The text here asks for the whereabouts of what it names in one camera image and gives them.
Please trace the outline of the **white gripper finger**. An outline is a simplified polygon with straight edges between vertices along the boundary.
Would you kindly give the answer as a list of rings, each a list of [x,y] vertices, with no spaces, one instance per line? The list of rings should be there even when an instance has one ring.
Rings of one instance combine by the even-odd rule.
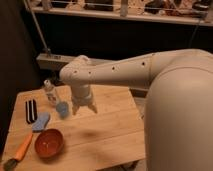
[[[73,113],[73,115],[77,114],[79,108],[80,108],[80,106],[78,106],[78,105],[72,105],[72,113]]]
[[[94,103],[90,103],[90,104],[88,105],[88,108],[89,108],[90,110],[92,110],[94,113],[97,114],[97,107],[96,107],[96,105],[95,105]]]

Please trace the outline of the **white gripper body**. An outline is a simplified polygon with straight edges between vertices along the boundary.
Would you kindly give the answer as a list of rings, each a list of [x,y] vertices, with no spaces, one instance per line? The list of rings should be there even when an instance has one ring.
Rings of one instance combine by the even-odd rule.
[[[74,105],[88,106],[93,102],[93,95],[89,85],[72,86],[71,93],[71,99]]]

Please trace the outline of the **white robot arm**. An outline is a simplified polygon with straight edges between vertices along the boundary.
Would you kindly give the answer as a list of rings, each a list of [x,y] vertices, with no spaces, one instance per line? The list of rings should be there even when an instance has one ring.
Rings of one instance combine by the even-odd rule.
[[[80,55],[60,71],[73,107],[92,101],[92,84],[147,90],[148,171],[213,171],[213,54],[200,49],[149,53],[93,65]]]

